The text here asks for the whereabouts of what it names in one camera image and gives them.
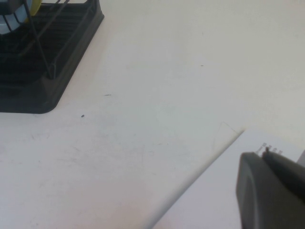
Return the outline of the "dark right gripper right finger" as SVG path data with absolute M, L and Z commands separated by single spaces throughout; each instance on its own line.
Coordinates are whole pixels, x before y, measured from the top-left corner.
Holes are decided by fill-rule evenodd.
M 262 159 L 290 191 L 305 190 L 304 166 L 270 151 L 268 147 L 263 152 Z

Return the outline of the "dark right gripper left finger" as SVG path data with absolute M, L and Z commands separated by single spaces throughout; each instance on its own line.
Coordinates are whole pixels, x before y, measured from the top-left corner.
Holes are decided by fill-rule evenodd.
M 290 191 L 262 156 L 240 156 L 236 197 L 243 229 L 305 227 L 305 191 Z

